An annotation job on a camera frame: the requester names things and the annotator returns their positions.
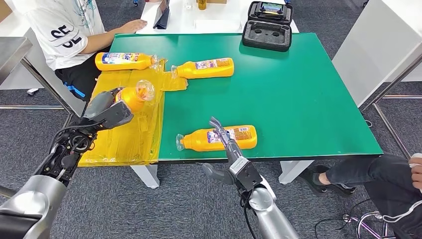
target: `clear bottle cap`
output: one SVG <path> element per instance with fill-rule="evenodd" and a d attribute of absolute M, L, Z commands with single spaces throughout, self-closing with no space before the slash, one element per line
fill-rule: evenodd
<path fill-rule="evenodd" d="M 177 78 L 177 66 L 173 65 L 171 68 L 172 71 L 172 78 L 175 79 Z"/>
<path fill-rule="evenodd" d="M 157 55 L 151 56 L 151 68 L 154 70 L 158 70 L 160 66 L 160 58 Z"/>
<path fill-rule="evenodd" d="M 182 143 L 183 137 L 184 136 L 179 133 L 176 136 L 176 148 L 178 151 L 182 151 L 183 149 L 185 149 L 185 146 Z"/>
<path fill-rule="evenodd" d="M 151 82 L 140 80 L 136 83 L 136 94 L 143 101 L 150 101 L 155 96 L 155 89 Z"/>

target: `black shoe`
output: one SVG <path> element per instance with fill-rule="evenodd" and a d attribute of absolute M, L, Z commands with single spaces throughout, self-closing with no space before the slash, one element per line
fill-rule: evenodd
<path fill-rule="evenodd" d="M 327 166 L 317 165 L 314 171 L 316 173 L 325 173 L 328 170 L 329 170 L 329 167 Z M 350 197 L 356 190 L 356 188 L 348 187 L 347 185 L 344 185 L 344 184 L 330 184 L 330 185 L 327 185 L 327 188 L 334 190 L 340 196 L 345 197 L 345 198 Z"/>
<path fill-rule="evenodd" d="M 299 179 L 306 183 L 309 188 L 312 190 L 312 192 L 316 195 L 316 196 L 321 196 L 321 194 L 325 193 L 327 191 L 327 187 L 326 186 L 320 186 L 314 183 L 314 181 L 312 180 L 312 175 L 314 174 L 314 172 L 310 171 L 309 169 L 305 169 L 300 175 L 299 175 Z"/>

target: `gray carpet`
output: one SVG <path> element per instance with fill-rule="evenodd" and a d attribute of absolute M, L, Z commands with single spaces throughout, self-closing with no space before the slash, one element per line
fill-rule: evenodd
<path fill-rule="evenodd" d="M 354 21 L 363 0 L 293 0 L 295 22 L 302 32 L 316 32 L 333 57 Z M 139 18 L 139 7 L 129 0 L 97 0 L 106 29 Z M 401 83 L 397 91 L 422 94 L 421 83 Z M 25 91 L 0 91 L 0 103 L 54 104 L 43 90 L 29 97 Z M 400 132 L 410 152 L 421 151 L 420 101 L 384 100 L 381 106 Z M 60 129 L 63 111 L 0 111 L 0 185 L 20 188 L 46 155 L 47 145 Z M 381 119 L 370 108 L 365 114 L 385 152 L 401 152 Z M 336 161 L 324 161 L 332 165 Z M 364 189 L 344 199 L 332 192 L 314 196 L 295 180 L 278 183 L 277 162 L 256 164 L 277 197 L 277 205 L 304 239 L 315 238 L 314 225 L 322 219 L 340 219 L 367 198 Z M 53 239 L 244 239 L 251 238 L 238 206 L 234 187 L 206 178 L 198 165 L 160 165 L 161 186 L 147 188 L 129 167 L 80 168 L 70 184 L 55 221 Z M 356 215 L 373 210 L 371 203 L 357 207 Z M 334 230 L 341 221 L 318 226 L 321 239 L 354 238 L 354 227 Z"/>

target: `bottle label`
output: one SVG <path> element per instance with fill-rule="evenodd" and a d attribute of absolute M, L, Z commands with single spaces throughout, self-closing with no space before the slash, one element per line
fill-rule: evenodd
<path fill-rule="evenodd" d="M 227 132 L 230 135 L 230 138 L 236 141 L 252 138 L 252 133 L 249 127 L 231 128 L 231 129 L 227 129 Z M 208 143 L 221 142 L 220 137 L 212 131 L 207 132 L 207 138 L 208 138 Z"/>
<path fill-rule="evenodd" d="M 206 68 L 228 66 L 228 65 L 230 65 L 228 58 L 220 58 L 220 59 L 215 59 L 215 60 L 195 62 L 195 66 L 198 70 L 206 69 Z"/>
<path fill-rule="evenodd" d="M 104 53 L 104 64 L 125 64 L 138 61 L 139 53 Z"/>
<path fill-rule="evenodd" d="M 122 90 L 121 90 L 121 91 L 119 91 L 119 92 L 116 94 L 116 97 L 115 97 L 115 99 L 114 99 L 116 102 L 121 101 L 121 92 L 122 92 Z"/>

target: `black carrying case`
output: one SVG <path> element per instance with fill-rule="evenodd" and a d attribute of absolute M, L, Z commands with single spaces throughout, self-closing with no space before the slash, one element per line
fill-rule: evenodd
<path fill-rule="evenodd" d="M 248 21 L 243 29 L 242 43 L 245 46 L 285 52 L 292 43 L 290 23 L 293 18 L 293 7 L 283 7 L 283 19 L 269 19 L 257 15 L 262 3 L 254 1 L 248 11 Z"/>

